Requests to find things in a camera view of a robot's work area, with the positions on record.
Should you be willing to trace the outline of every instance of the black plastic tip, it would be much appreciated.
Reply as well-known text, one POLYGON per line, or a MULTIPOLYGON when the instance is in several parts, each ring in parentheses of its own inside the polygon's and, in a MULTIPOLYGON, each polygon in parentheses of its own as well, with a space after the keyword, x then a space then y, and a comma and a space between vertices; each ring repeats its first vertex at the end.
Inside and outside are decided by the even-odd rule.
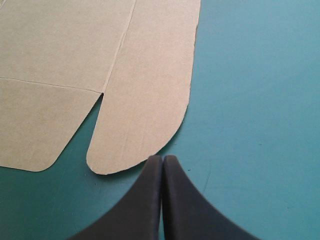
POLYGON ((151 156, 125 196, 71 240, 157 240, 160 220, 162 159, 151 156))
POLYGON ((175 156, 163 162, 166 240, 257 240, 216 210, 194 187, 175 156))

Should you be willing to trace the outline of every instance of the crease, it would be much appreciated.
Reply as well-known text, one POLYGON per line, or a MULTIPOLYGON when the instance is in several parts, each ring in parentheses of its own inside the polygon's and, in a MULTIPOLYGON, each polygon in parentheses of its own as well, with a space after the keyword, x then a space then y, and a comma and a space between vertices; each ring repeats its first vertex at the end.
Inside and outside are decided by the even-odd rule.
POLYGON ((124 31, 121 35, 121 38, 120 38, 120 42, 119 42, 119 45, 118 45, 118 48, 114 54, 114 58, 113 58, 113 61, 112 61, 112 64, 111 64, 111 67, 108 71, 108 74, 107 74, 107 77, 106 77, 106 80, 105 80, 105 83, 104 83, 104 86, 103 86, 103 93, 106 92, 106 89, 108 87, 108 84, 110 82, 110 78, 111 78, 111 75, 114 71, 114 68, 115 68, 115 64, 116 64, 116 60, 118 58, 118 55, 119 55, 119 52, 124 44, 124 41, 125 41, 125 38, 126 38, 126 35, 127 35, 127 32, 129 30, 129 27, 131 25, 131 20, 132 20, 132 17, 133 17, 133 14, 134 14, 134 10, 135 10, 135 7, 136 7, 136 3, 137 3, 137 0, 133 0, 133 3, 132 3, 132 6, 131 6, 131 9, 130 9, 130 13, 129 13, 129 19, 128 19, 128 22, 124 28, 124 31))
POLYGON ((36 84, 36 85, 45 85, 45 86, 58 87, 58 88, 63 88, 63 89, 73 89, 73 90, 80 90, 80 91, 85 91, 85 92, 92 92, 92 93, 101 94, 101 92, 99 92, 99 91, 86 89, 86 88, 80 88, 80 87, 74 87, 74 86, 63 86, 63 85, 59 85, 59 84, 22 80, 22 79, 18 79, 18 78, 4 77, 4 76, 0 76, 0 79, 7 79, 7 80, 19 81, 19 82, 24 82, 24 83, 36 84))
POLYGON ((1 10, 1 8, 5 5, 6 1, 7 1, 7 0, 3 0, 3 1, 0 3, 0 10, 1 10))

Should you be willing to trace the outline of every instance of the green table surface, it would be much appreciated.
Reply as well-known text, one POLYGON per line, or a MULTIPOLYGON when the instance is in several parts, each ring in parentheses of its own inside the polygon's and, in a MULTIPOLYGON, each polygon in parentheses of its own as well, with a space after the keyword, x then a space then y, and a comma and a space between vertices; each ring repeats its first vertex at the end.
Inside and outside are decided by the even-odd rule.
MULTIPOLYGON (((1 239, 65 239, 134 183, 143 163, 107 176, 86 165, 100 103, 49 169, 0 167, 1 239)), ((190 104, 159 153, 250 233, 320 239, 320 1, 203 0, 190 104)))

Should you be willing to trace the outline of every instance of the cardboard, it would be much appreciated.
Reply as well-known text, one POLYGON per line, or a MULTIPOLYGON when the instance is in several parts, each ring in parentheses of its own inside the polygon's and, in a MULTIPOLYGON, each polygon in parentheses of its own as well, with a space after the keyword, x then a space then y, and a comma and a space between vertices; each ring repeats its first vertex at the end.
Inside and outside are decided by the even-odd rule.
POLYGON ((87 153, 95 173, 140 163, 179 128, 189 102, 199 10, 199 0, 136 1, 87 153))
POLYGON ((0 0, 0 166, 50 167, 101 93, 87 155, 109 174, 156 153, 189 101, 199 0, 0 0))

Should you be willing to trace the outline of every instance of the fold line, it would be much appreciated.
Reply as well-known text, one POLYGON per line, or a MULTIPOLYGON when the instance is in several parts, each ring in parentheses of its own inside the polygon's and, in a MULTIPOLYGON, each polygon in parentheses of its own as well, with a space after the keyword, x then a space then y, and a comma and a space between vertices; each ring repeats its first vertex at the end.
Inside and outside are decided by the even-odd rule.
POLYGON ((134 10, 135 10, 135 7, 136 7, 136 3, 137 3, 137 0, 133 0, 133 4, 131 6, 131 10, 130 10, 130 13, 129 13, 129 20, 124 28, 124 31, 121 35, 121 39, 120 39, 120 43, 118 45, 118 48, 116 50, 116 53, 114 55, 114 59, 113 59, 113 62, 112 62, 112 65, 111 67, 109 68, 109 71, 108 71, 108 75, 106 77, 106 80, 105 80, 105 83, 104 83, 104 86, 103 86, 103 92, 102 93, 105 93, 106 92, 106 89, 107 89, 107 86, 109 84, 109 81, 110 81, 110 78, 111 78, 111 75, 112 75, 112 72, 114 70, 114 67, 115 67, 115 63, 116 63, 116 60, 117 60, 117 57, 118 57, 118 54, 124 44, 124 41, 125 41, 125 38, 126 38, 126 35, 127 35, 127 32, 129 30, 129 27, 130 27, 130 24, 131 24, 131 20, 132 20, 132 17, 133 17, 133 14, 134 14, 134 10))

